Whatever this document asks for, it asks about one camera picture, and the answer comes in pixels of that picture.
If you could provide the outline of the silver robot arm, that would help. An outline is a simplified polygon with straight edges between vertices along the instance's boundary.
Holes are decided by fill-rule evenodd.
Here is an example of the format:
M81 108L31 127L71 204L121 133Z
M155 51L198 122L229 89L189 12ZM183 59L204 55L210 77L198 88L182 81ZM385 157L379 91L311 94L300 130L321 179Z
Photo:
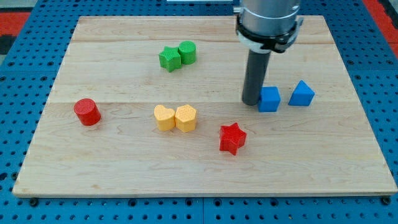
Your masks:
M300 0L243 0L236 17L236 34L248 49L242 101L257 104L272 52L282 54L297 39L303 19Z

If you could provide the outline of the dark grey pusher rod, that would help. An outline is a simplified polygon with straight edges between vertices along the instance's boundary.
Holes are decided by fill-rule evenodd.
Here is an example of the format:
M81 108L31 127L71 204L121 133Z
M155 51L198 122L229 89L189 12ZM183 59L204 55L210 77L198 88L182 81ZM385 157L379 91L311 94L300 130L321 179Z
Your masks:
M254 106L257 104L270 55L269 51L264 54L249 51L242 92L242 101L245 105Z

